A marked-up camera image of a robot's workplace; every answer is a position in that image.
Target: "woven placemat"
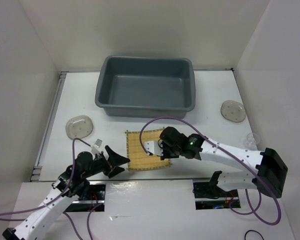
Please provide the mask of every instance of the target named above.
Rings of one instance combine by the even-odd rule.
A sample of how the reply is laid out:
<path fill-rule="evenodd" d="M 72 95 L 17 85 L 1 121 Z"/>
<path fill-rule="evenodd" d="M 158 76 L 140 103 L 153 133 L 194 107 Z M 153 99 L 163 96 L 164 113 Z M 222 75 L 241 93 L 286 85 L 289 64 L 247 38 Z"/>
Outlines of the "woven placemat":
<path fill-rule="evenodd" d="M 164 128 L 143 131 L 142 142 L 158 141 Z M 139 131 L 126 131 L 126 154 L 130 159 L 128 170 L 149 171 L 170 167 L 170 159 L 160 160 L 159 156 L 147 156 L 139 142 Z"/>

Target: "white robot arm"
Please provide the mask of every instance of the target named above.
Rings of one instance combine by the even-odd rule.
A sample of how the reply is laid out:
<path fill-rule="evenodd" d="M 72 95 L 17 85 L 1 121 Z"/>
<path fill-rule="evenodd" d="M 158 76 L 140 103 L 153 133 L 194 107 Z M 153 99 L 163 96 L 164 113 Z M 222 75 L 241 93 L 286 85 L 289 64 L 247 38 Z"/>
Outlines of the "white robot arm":
<path fill-rule="evenodd" d="M 92 155 L 81 152 L 74 161 L 74 165 L 67 167 L 58 180 L 52 184 L 52 189 L 39 207 L 15 228 L 7 228 L 3 232 L 6 240 L 41 240 L 51 225 L 73 203 L 89 192 L 88 177 L 103 173 L 109 178 L 124 171 L 119 167 L 130 162 L 126 157 L 115 153 L 109 146 L 105 146 L 108 159 L 103 152 Z"/>
<path fill-rule="evenodd" d="M 144 148 L 148 155 L 160 156 L 162 160 L 178 158 L 212 161 L 238 169 L 236 172 L 216 171 L 211 177 L 210 186 L 218 187 L 225 192 L 235 189 L 258 189 L 264 195 L 269 192 L 264 189 L 255 176 L 246 167 L 239 164 L 219 148 L 232 153 L 246 166 L 253 170 L 270 187 L 276 198 L 281 198 L 288 168 L 273 149 L 263 151 L 246 150 L 225 145 L 209 138 L 211 143 L 205 141 L 198 134 L 186 137 L 174 127 L 165 128 L 159 141 L 146 141 Z"/>

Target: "gray bin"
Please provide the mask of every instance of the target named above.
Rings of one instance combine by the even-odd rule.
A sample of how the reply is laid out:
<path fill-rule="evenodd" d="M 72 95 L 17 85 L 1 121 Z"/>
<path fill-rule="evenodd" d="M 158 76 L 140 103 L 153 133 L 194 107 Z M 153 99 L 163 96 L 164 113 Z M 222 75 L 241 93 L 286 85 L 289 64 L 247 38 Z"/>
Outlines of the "gray bin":
<path fill-rule="evenodd" d="M 109 116 L 184 118 L 196 105 L 192 63 L 186 58 L 109 56 L 95 104 Z"/>

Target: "white table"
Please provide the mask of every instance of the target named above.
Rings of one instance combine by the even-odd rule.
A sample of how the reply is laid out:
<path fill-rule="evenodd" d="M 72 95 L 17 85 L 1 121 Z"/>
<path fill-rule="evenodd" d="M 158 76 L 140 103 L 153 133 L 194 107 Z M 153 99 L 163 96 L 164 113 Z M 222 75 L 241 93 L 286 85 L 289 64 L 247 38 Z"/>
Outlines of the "white table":
<path fill-rule="evenodd" d="M 23 183 L 14 210 L 34 208 L 46 197 L 50 182 Z M 239 216 L 230 209 L 196 210 L 192 193 L 192 180 L 140 180 L 106 183 L 105 210 L 94 212 L 90 217 L 90 228 L 94 240 L 243 240 L 246 231 L 260 232 L 265 240 L 294 240 L 292 230 L 282 209 L 281 222 L 269 226 L 254 215 Z M 256 206 L 258 194 L 251 190 L 252 204 Z M 249 207 L 244 191 L 239 191 L 241 209 Z M 262 196 L 258 210 L 268 221 L 277 217 L 274 201 Z M 69 214 L 83 239 L 90 239 L 87 232 L 87 212 Z M 18 218 L 28 215 L 20 214 Z M 18 223 L 11 222 L 10 227 Z M 45 240 L 77 239 L 65 216 L 52 225 Z M 250 235 L 247 240 L 260 240 Z"/>
<path fill-rule="evenodd" d="M 69 119 L 87 115 L 92 119 L 94 129 L 84 140 L 94 143 L 103 140 L 116 153 L 127 156 L 125 131 L 139 131 L 148 122 L 148 118 L 110 117 L 102 108 L 95 104 L 95 92 L 98 72 L 68 73 L 60 91 L 55 117 L 51 120 L 48 135 L 39 158 L 42 166 L 40 181 L 55 181 L 58 176 L 72 164 L 71 140 L 67 137 L 65 126 Z M 251 132 L 246 118 L 241 123 L 224 119 L 220 107 L 226 100 L 242 103 L 239 90 L 230 70 L 195 71 L 196 106 L 184 120 L 193 124 L 206 136 L 224 144 L 243 148 L 245 136 Z M 173 126 L 179 132 L 190 135 L 193 131 L 173 120 L 160 120 L 148 126 L 148 130 L 163 126 Z M 76 144 L 76 153 L 89 151 L 81 143 Z M 215 162 L 195 159 L 172 159 L 172 166 L 152 171 L 125 171 L 114 180 L 151 180 L 151 179 L 194 179 L 210 178 L 214 171 L 234 171 L 234 168 Z M 89 178 L 90 180 L 107 180 L 102 173 Z"/>

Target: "purple cable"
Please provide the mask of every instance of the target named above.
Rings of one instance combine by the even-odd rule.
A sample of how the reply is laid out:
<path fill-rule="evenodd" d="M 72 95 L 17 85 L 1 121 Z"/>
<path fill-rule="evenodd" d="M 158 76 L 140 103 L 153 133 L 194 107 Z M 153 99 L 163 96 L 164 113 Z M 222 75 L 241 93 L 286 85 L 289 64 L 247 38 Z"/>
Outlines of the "purple cable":
<path fill-rule="evenodd" d="M 90 212 L 89 212 L 89 214 L 88 214 L 88 217 L 86 218 L 86 228 L 88 229 L 88 233 L 89 233 L 89 236 L 90 236 L 90 239 L 91 239 L 91 240 L 93 240 L 93 237 L 92 237 L 91 230 L 90 230 L 90 225 L 89 225 L 90 215 L 91 215 L 91 213 L 92 213 L 97 207 L 99 207 L 99 206 L 102 205 L 102 204 L 103 204 L 103 203 L 99 203 L 99 204 L 97 204 L 96 206 L 94 206 L 94 207 L 90 210 Z M 84 239 L 80 236 L 80 234 L 79 234 L 79 232 L 78 232 L 78 230 L 77 230 L 77 228 L 76 228 L 76 226 L 75 226 L 75 223 L 74 223 L 74 221 L 72 220 L 72 218 L 69 216 L 69 214 L 67 214 L 66 212 L 64 212 L 63 214 L 69 219 L 69 221 L 70 221 L 70 223 L 71 223 L 71 225 L 72 225 L 72 227 L 73 227 L 73 230 L 74 230 L 76 236 L 77 236 L 80 240 L 84 240 Z"/>
<path fill-rule="evenodd" d="M 139 141 L 140 141 L 140 144 L 141 144 L 141 147 L 143 148 L 144 152 L 145 153 L 148 153 L 148 151 L 146 150 L 146 148 L 144 147 L 143 143 L 142 143 L 142 133 L 143 131 L 145 130 L 145 128 L 153 123 L 154 121 L 157 121 L 159 119 L 167 119 L 167 120 L 176 120 L 176 121 L 179 121 L 179 122 L 182 122 L 186 125 L 188 125 L 190 128 L 192 128 L 196 133 L 198 133 L 205 141 L 207 141 L 209 144 L 211 144 L 212 146 L 216 147 L 217 145 L 214 144 L 212 141 L 210 141 L 206 136 L 204 136 L 198 129 L 196 129 L 193 125 L 191 125 L 190 123 L 186 122 L 185 120 L 182 120 L 182 119 L 179 119 L 177 117 L 173 117 L 173 116 L 161 116 L 161 117 L 156 117 L 150 121 L 148 121 L 144 126 L 143 128 L 141 129 L 140 131 L 140 134 L 139 134 Z M 220 149 L 222 152 L 224 152 L 225 154 L 227 154 L 228 156 L 232 157 L 234 160 L 236 160 L 239 164 L 241 164 L 242 166 L 244 166 L 263 186 L 264 188 L 268 191 L 268 193 L 270 194 L 270 196 L 273 198 L 274 200 L 274 203 L 276 205 L 276 208 L 277 208 L 277 211 L 278 211 L 278 215 L 277 215 L 277 219 L 276 221 L 274 222 L 268 222 L 264 219 L 262 219 L 258 214 L 257 214 L 257 208 L 254 209 L 252 207 L 252 204 L 250 202 L 250 199 L 249 199 L 249 195 L 248 195 L 248 192 L 247 192 L 247 202 L 248 202 L 248 205 L 249 207 L 251 208 L 251 212 L 263 223 L 267 224 L 267 225 L 277 225 L 280 220 L 281 220 L 281 208 L 280 208 L 280 205 L 279 205 L 279 202 L 275 196 L 275 194 L 271 191 L 271 189 L 269 188 L 269 186 L 249 167 L 247 166 L 246 164 L 244 164 L 243 162 L 240 161 L 239 158 L 237 158 L 235 155 L 233 155 L 231 152 L 227 151 L 226 149 L 224 149 L 223 147 L 218 147 L 218 149 Z"/>
<path fill-rule="evenodd" d="M 259 208 L 260 208 L 260 205 L 261 205 L 261 192 L 260 191 L 258 191 L 259 192 L 259 203 L 258 203 L 258 205 L 256 206 L 256 208 L 254 209 L 254 211 L 257 211 Z M 246 199 L 249 199 L 249 202 L 250 202 L 250 198 L 249 198 L 249 194 L 248 194 L 248 190 L 247 189 L 245 189 L 245 195 L 246 195 Z M 234 212 L 234 213 L 236 213 L 236 214 L 239 214 L 239 215 L 250 215 L 250 214 L 253 214 L 254 212 L 253 211 L 250 211 L 250 212 L 239 212 L 239 211 L 236 211 L 236 210 L 234 210 L 233 208 L 232 208 L 232 204 L 234 203 L 234 202 L 236 202 L 236 201 L 238 201 L 238 200 L 233 200 L 233 201 L 231 201 L 230 203 L 229 203 L 229 208 L 232 210 L 232 212 Z"/>
<path fill-rule="evenodd" d="M 69 219 L 69 221 L 70 221 L 70 223 L 71 223 L 71 225 L 72 225 L 72 227 L 73 227 L 73 230 L 74 230 L 74 232 L 75 232 L 75 235 L 76 235 L 80 240 L 84 240 L 84 239 L 80 236 L 79 232 L 77 231 L 77 228 L 76 228 L 76 226 L 75 226 L 75 223 L 74 223 L 74 221 L 72 220 L 72 218 L 69 216 L 69 214 L 66 213 L 66 212 L 64 212 L 63 214 Z"/>
<path fill-rule="evenodd" d="M 90 236 L 90 239 L 91 240 L 94 240 L 93 237 L 92 237 L 92 233 L 91 233 L 91 230 L 90 230 L 90 224 L 89 224 L 89 219 L 90 219 L 90 215 L 91 213 L 97 208 L 99 207 L 100 205 L 102 205 L 102 203 L 98 203 L 97 205 L 95 205 L 89 212 L 88 214 L 88 217 L 86 218 L 86 228 L 88 229 L 88 233 L 89 233 L 89 236 Z"/>
<path fill-rule="evenodd" d="M 74 138 L 72 140 L 72 170 L 71 170 L 71 175 L 70 175 L 70 179 L 69 179 L 69 182 L 68 184 L 65 186 L 65 188 L 63 189 L 63 191 L 56 197 L 54 198 L 53 200 L 49 201 L 46 203 L 46 206 L 47 205 L 50 205 L 52 204 L 53 202 L 55 202 L 56 200 L 58 200 L 66 191 L 67 189 L 69 188 L 70 186 L 70 183 L 72 181 L 72 179 L 74 178 L 74 174 L 75 174 L 75 161 L 76 161 L 76 156 L 75 156 L 75 141 L 76 140 L 79 140 L 81 141 L 82 143 L 88 145 L 89 147 L 90 144 L 83 141 L 82 139 L 80 138 Z M 24 213 L 29 213 L 29 212 L 33 212 L 33 211 L 37 211 L 37 210 L 40 210 L 40 209 L 43 209 L 46 207 L 45 205 L 42 205 L 42 206 L 38 206 L 38 207 L 35 207 L 35 208 L 31 208 L 31 209 L 27 209 L 27 210 L 22 210 L 22 211 L 10 211 L 10 212 L 3 212 L 3 213 L 0 213 L 0 221 L 6 221 L 6 222 L 19 222 L 19 221 L 24 221 L 25 219 L 7 219 L 7 218 L 1 218 L 1 216 L 7 216 L 7 215 L 14 215 L 14 214 L 24 214 Z"/>

